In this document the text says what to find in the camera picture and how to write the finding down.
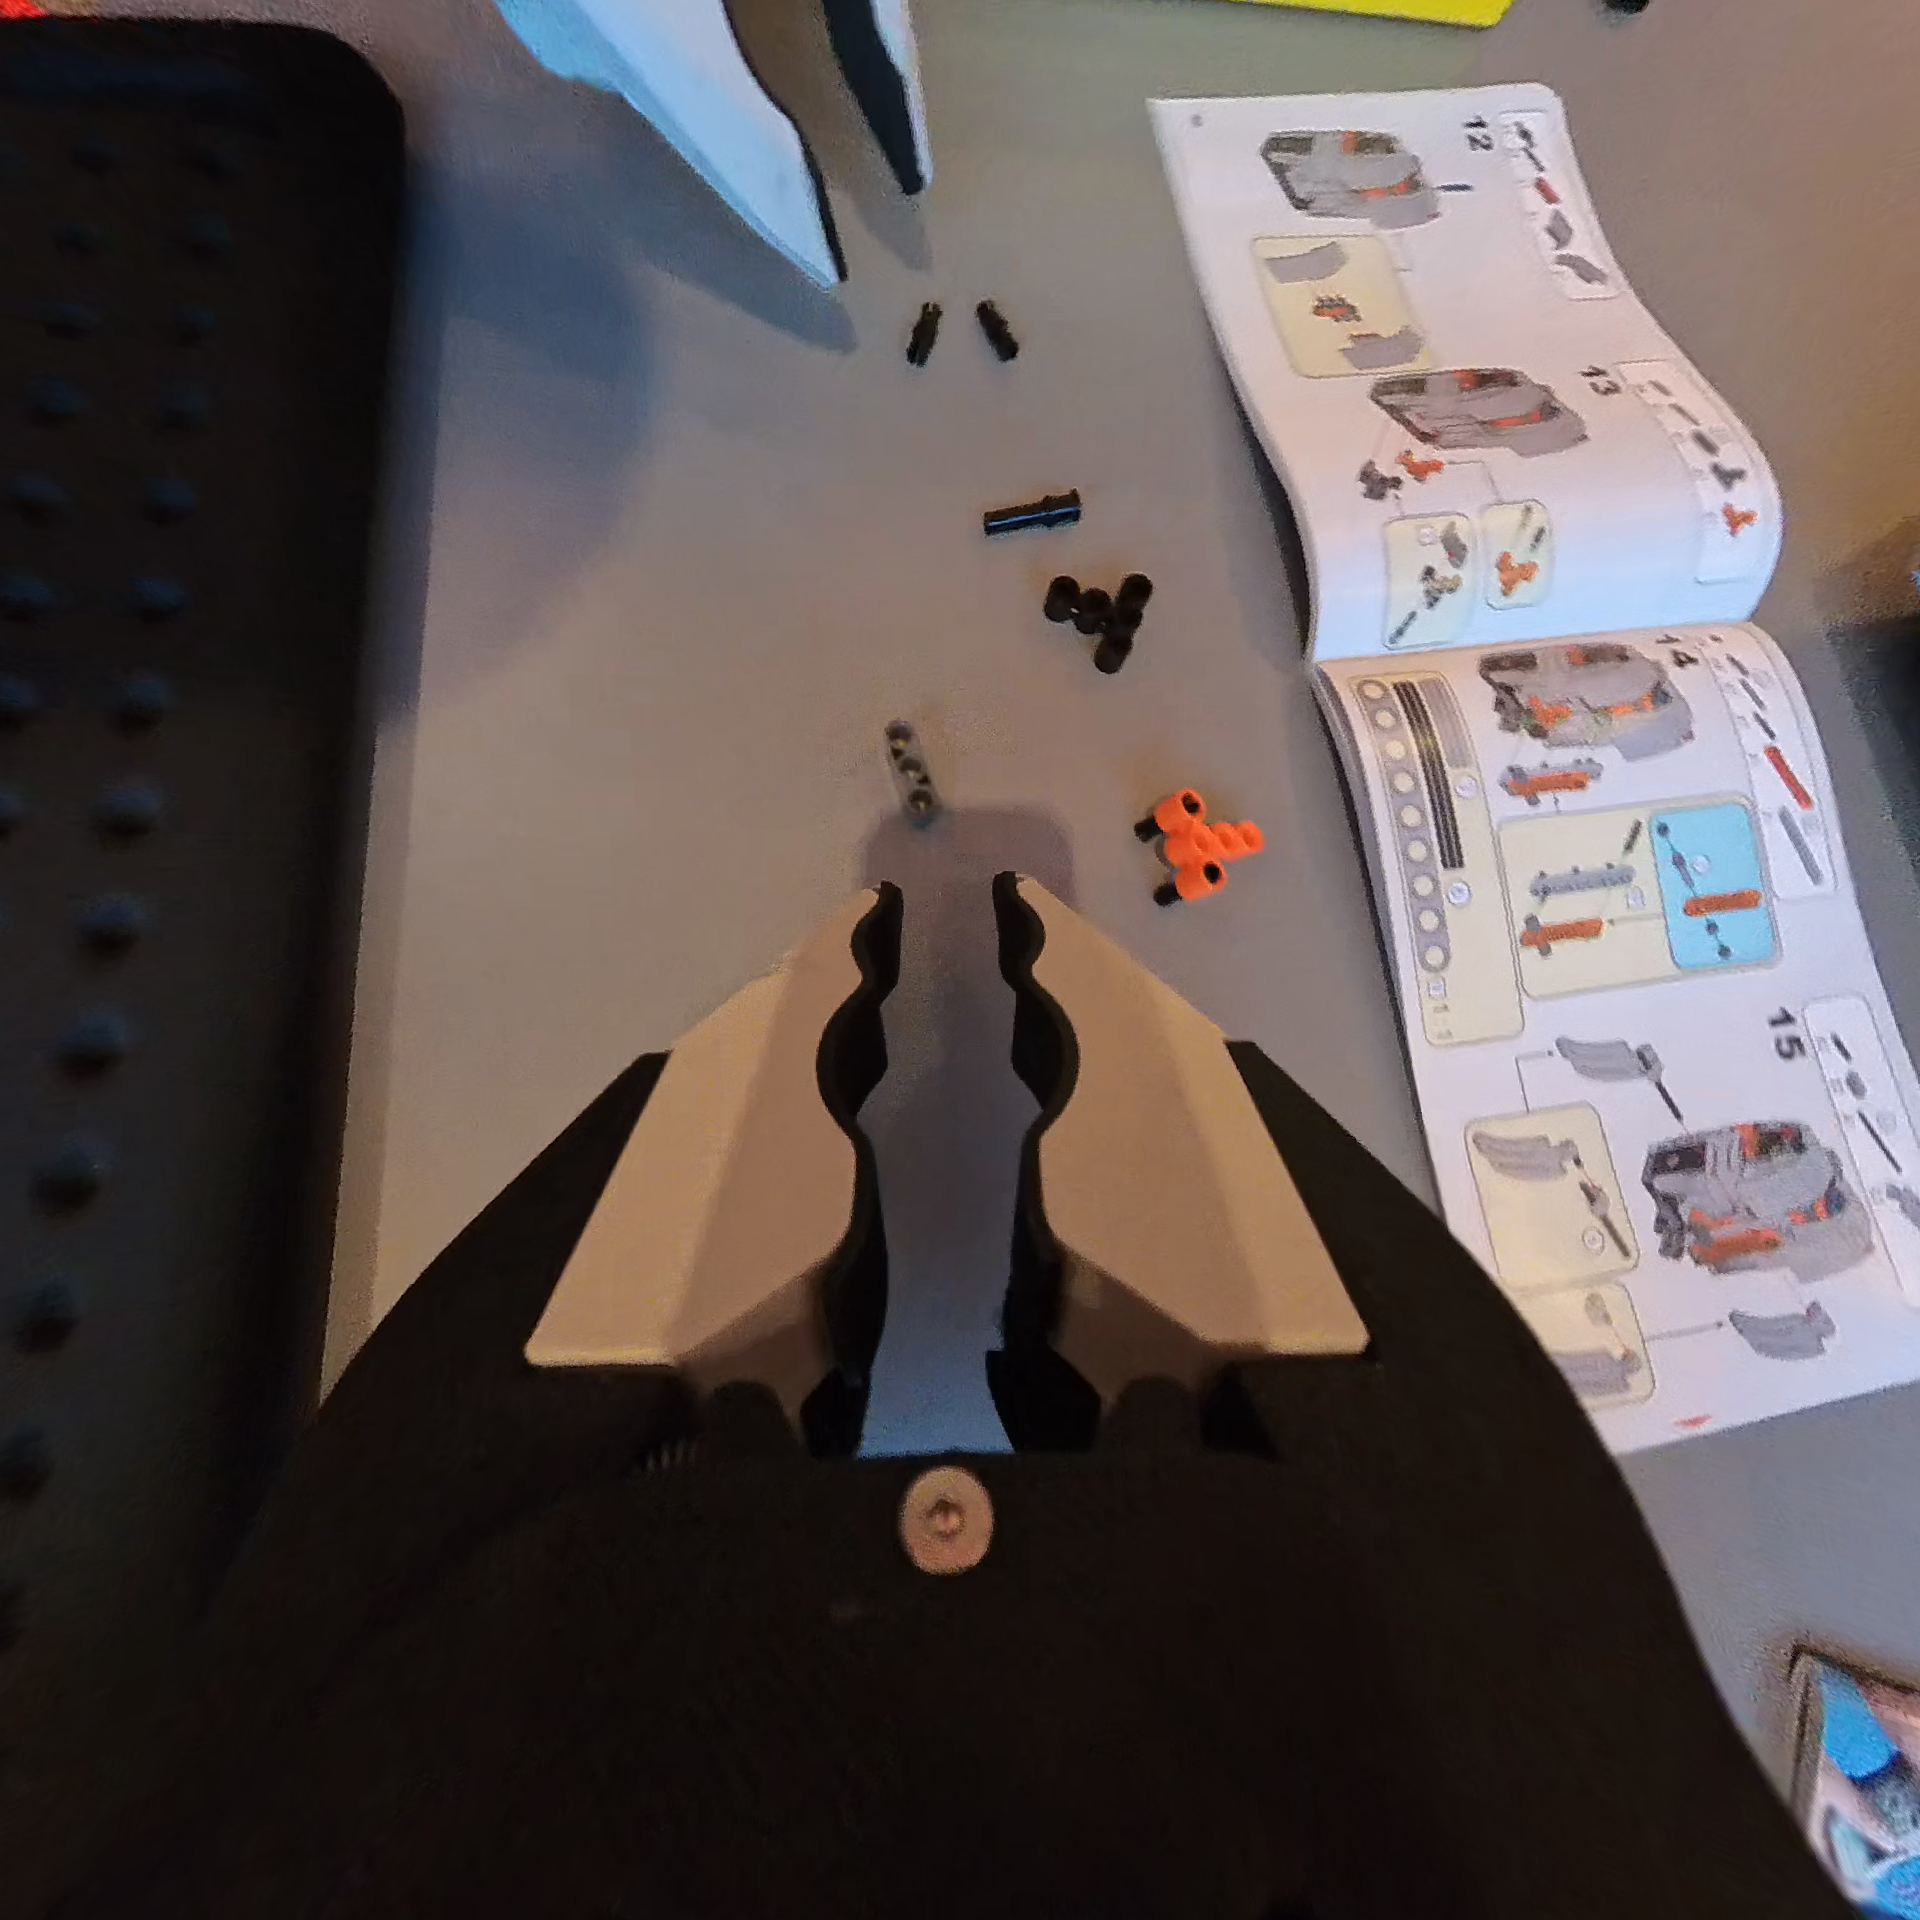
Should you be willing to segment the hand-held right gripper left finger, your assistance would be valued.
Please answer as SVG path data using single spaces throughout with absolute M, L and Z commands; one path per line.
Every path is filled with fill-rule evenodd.
M 889 1253 L 874 1141 L 906 900 L 854 894 L 678 1037 L 523 1355 L 766 1388 L 816 1456 L 866 1422 Z

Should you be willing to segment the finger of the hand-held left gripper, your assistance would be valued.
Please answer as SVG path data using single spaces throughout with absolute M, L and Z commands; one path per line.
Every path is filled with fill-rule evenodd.
M 921 51 L 907 1 L 823 1 L 833 54 L 900 192 L 930 182 Z
M 762 84 L 722 1 L 498 1 L 563 79 L 634 108 L 708 188 L 819 285 L 848 275 L 819 161 Z

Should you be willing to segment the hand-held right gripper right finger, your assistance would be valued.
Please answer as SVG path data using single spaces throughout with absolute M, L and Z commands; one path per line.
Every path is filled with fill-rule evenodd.
M 1369 1335 L 1224 1028 L 1035 877 L 993 881 L 1020 1150 L 993 1403 L 1020 1452 L 1095 1441 L 1138 1383 L 1206 1399 Z

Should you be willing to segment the grey desk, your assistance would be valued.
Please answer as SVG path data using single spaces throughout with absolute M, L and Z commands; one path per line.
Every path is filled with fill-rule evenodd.
M 904 886 L 870 1105 L 895 1253 L 876 1452 L 996 1435 L 984 1353 L 1031 1104 L 990 881 L 1025 868 L 1435 1201 L 1302 661 L 1287 501 L 1194 291 L 1146 103 L 1536 79 L 1619 260 L 1784 481 L 1758 613 L 1830 740 L 1900 1022 L 1907 798 L 1817 580 L 1915 517 L 1915 4 L 1519 4 L 1492 32 L 1246 4 L 914 4 L 934 182 L 896 192 L 816 4 L 737 4 L 848 284 L 811 285 L 491 4 L 340 4 L 403 96 L 414 285 L 323 1383 L 639 1053 L 860 881 Z M 1020 356 L 976 325 L 995 300 Z M 944 323 L 906 364 L 924 302 Z M 982 513 L 1079 489 L 1083 517 Z M 1154 593 L 1127 665 L 1043 614 Z M 883 747 L 944 798 L 914 828 Z M 1158 904 L 1178 787 L 1264 851 Z

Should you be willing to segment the orange connector assembly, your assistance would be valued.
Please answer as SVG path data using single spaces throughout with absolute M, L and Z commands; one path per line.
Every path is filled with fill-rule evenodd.
M 1212 819 L 1207 799 L 1191 787 L 1167 793 L 1135 825 L 1135 837 L 1158 851 L 1164 877 L 1158 904 L 1182 904 L 1218 894 L 1230 865 L 1264 851 L 1264 829 L 1252 820 Z

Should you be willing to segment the yellow plastic bin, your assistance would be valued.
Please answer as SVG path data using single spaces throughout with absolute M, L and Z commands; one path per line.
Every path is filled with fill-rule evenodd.
M 1244 4 L 1264 8 L 1408 20 L 1416 25 L 1433 25 L 1463 32 L 1492 29 L 1515 6 L 1515 1 L 1507 0 L 1287 0 Z

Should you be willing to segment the black connector cluster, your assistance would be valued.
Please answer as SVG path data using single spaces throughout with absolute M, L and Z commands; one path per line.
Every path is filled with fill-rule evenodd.
M 1092 665 L 1099 673 L 1118 673 L 1131 652 L 1146 620 L 1154 583 L 1142 572 L 1129 572 L 1113 592 L 1081 585 L 1072 576 L 1056 576 L 1047 583 L 1043 614 L 1052 624 L 1070 624 L 1095 641 Z

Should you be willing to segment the black perforated panel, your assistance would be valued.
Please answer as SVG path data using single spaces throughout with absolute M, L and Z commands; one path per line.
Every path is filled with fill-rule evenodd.
M 6 20 L 6 1673 L 160 1630 L 306 1368 L 404 134 L 323 32 Z

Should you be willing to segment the building instruction booklet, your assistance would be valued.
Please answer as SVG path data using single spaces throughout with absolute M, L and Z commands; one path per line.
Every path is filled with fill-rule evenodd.
M 1162 99 L 1446 1217 L 1619 1456 L 1915 1379 L 1915 1070 L 1784 495 L 1540 84 Z

